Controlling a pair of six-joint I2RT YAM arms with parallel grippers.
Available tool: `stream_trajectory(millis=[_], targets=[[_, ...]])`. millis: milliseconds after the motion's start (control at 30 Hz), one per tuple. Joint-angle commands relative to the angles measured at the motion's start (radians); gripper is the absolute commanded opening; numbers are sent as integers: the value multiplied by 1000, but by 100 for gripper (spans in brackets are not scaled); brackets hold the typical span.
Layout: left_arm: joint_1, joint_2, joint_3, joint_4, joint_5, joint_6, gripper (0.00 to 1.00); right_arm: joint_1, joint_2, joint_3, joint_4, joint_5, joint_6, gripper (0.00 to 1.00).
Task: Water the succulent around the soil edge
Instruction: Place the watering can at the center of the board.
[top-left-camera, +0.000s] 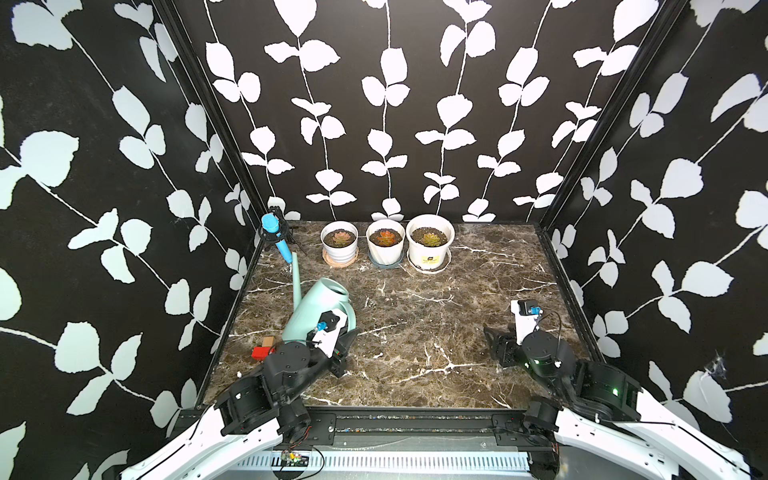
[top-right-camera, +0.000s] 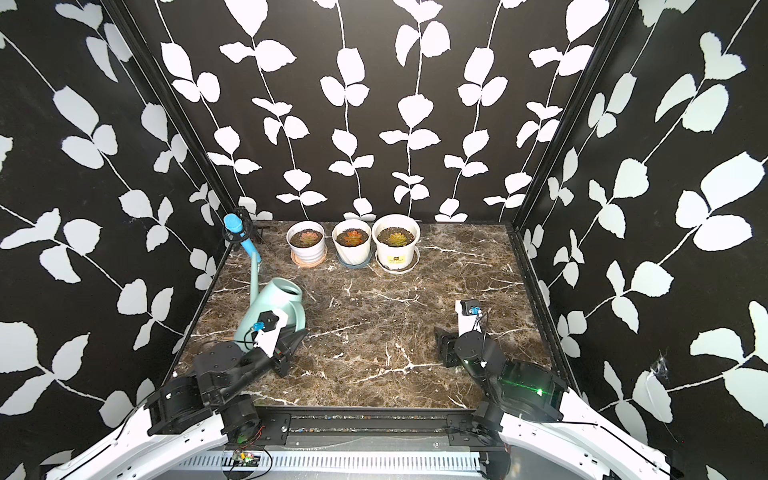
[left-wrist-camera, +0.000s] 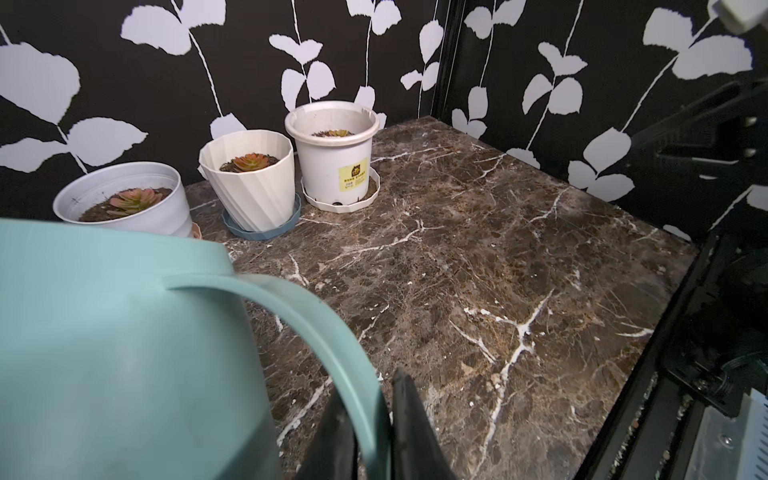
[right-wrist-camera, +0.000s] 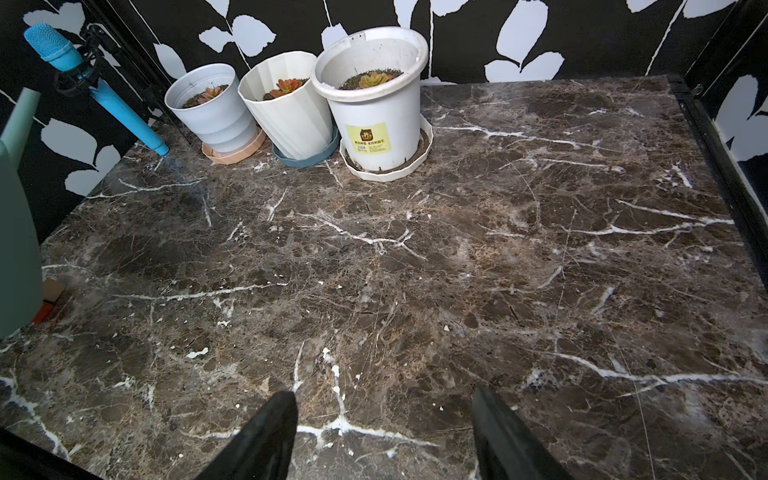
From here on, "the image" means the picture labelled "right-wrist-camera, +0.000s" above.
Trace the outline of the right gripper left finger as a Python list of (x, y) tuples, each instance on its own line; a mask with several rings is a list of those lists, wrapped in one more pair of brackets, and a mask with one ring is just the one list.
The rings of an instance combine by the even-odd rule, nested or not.
[(275, 393), (196, 479), (285, 480), (297, 424), (295, 394)]

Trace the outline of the mint green watering can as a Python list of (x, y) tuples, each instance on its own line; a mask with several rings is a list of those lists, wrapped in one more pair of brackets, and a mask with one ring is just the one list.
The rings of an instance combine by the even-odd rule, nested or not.
[(23, 88), (1, 135), (1, 337), (33, 321), (43, 304), (39, 243), (18, 168), (40, 93)]

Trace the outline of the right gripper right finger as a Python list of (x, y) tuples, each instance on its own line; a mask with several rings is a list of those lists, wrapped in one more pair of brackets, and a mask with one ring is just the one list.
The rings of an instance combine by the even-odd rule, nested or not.
[(503, 399), (487, 387), (479, 386), (473, 393), (472, 424), (482, 479), (573, 479)]

